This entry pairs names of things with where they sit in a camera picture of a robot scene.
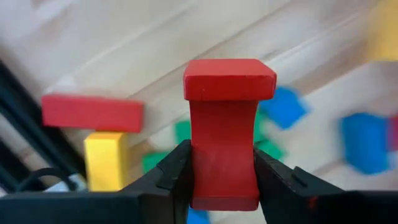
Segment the blue wooden block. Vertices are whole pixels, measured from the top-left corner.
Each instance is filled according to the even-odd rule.
[[[260,101],[259,109],[282,129],[290,128],[307,113],[298,94],[281,86],[275,90],[273,99]]]
[[[365,174],[389,168],[388,119],[368,113],[356,113],[341,121],[345,159]]]
[[[210,224],[208,212],[189,208],[187,224]]]

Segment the wooden surface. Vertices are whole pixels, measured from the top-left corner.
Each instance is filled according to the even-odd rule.
[[[288,131],[263,124],[287,150],[286,164],[344,189],[397,190],[396,171],[366,177],[342,162],[336,128],[355,111],[398,110],[398,65],[364,65],[375,2],[0,0],[0,58],[35,99],[61,91],[144,101],[144,130],[130,136],[136,176],[140,156],[174,148],[172,124],[189,118],[182,85],[189,60],[259,58],[311,109]],[[91,130],[64,132],[82,152]],[[0,135],[29,167],[46,166],[2,117]],[[260,211],[213,212],[211,219],[264,223]]]

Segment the red block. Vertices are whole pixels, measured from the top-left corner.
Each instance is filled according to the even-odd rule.
[[[395,115],[390,119],[389,125],[389,144],[393,151],[398,150],[398,115]]]
[[[47,126],[139,133],[144,104],[97,96],[51,94],[42,97],[42,111]]]
[[[258,100],[273,97],[276,74],[254,59],[193,60],[184,73],[190,100],[192,208],[255,210],[253,126]]]

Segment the yellow block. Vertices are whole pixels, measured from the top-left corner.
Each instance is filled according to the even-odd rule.
[[[130,184],[126,133],[95,132],[85,139],[91,191],[118,191]]]
[[[398,60],[398,0],[381,0],[371,15],[368,59]]]

